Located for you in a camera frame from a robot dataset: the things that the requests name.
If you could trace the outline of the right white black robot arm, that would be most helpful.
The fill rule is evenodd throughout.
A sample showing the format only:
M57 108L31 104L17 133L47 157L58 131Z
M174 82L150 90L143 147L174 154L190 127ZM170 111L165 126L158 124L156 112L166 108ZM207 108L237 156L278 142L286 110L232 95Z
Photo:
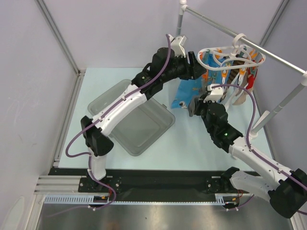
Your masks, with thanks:
M307 174L295 171L267 157L247 142L246 137L228 123L228 113L224 105L206 101L204 96L196 96L189 104L189 111L202 118L213 143L220 149L242 160L258 176L248 176L245 172L230 168L227 177L221 180L226 192L235 189L256 195L270 203L282 217L291 218L307 201Z

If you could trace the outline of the white black striped sock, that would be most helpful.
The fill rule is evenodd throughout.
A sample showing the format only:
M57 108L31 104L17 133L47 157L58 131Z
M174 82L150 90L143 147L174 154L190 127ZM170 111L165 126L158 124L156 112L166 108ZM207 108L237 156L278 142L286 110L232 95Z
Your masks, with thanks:
M232 85L240 85L240 84L241 84L241 80L242 80L241 74L238 73L238 74L236 75L236 77L232 80L231 84L232 84ZM227 100L226 103L224 104L226 111L229 109L230 105L232 104L233 98L234 98L237 94L239 94L239 90L240 90L240 88L238 88L238 87L234 87L234 88L233 88L233 91L232 91L230 97L228 98L228 100Z

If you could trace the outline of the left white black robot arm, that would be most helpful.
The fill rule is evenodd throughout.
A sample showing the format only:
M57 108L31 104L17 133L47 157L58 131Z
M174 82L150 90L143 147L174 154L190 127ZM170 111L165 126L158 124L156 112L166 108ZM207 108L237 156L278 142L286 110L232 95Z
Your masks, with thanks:
M88 174L89 186L96 192L105 188L106 155L114 143L109 134L135 108L147 102L173 79L196 80L206 69L198 62L194 52L176 55L174 50L160 48L152 61L145 65L124 92L104 110L89 118L81 119L85 144L90 151Z

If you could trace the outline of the grey sock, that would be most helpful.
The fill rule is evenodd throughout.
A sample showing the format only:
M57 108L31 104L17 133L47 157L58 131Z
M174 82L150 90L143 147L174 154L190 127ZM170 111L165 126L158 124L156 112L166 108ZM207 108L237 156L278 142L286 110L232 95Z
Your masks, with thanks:
M202 87L199 91L198 94L194 95L188 105L188 113L189 117L193 117L196 114L196 107L198 100L201 98L201 96L205 95L207 92L207 86Z

